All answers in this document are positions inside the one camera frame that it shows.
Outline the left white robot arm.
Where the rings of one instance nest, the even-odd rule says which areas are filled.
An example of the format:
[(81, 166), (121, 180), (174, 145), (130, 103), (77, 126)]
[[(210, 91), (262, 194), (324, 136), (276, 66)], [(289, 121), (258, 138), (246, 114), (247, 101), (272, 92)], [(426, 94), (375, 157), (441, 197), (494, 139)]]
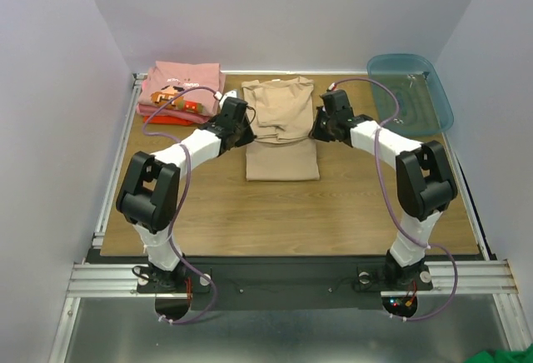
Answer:
[(174, 292), (186, 285), (191, 270), (173, 240), (172, 227), (187, 197), (192, 170), (254, 140), (248, 110), (242, 99), (224, 97), (221, 111), (184, 140), (153, 154), (132, 156), (116, 208), (146, 249), (148, 266), (133, 271), (140, 286), (153, 284)]

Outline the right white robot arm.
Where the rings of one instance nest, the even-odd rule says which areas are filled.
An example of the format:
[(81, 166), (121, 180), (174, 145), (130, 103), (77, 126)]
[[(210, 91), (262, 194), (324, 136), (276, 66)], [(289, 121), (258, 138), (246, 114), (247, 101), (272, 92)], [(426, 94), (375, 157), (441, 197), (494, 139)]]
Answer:
[[(368, 152), (375, 159), (378, 181), (386, 208), (396, 226), (396, 239), (386, 253), (383, 278), (402, 288), (420, 278), (431, 233), (442, 214), (456, 199), (458, 190), (446, 150), (437, 141), (422, 143), (391, 132), (366, 115), (355, 115), (343, 90), (321, 96), (323, 105), (311, 129), (311, 138), (343, 142)], [(394, 216), (381, 164), (394, 169), (401, 218)]]

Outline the beige t shirt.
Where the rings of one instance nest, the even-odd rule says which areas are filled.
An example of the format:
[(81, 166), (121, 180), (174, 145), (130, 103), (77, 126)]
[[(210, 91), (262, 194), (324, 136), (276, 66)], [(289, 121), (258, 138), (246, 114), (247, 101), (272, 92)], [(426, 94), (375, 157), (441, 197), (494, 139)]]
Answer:
[(250, 182), (302, 182), (320, 178), (314, 123), (314, 82), (305, 77), (242, 83), (244, 100), (255, 110), (254, 142), (246, 149)]

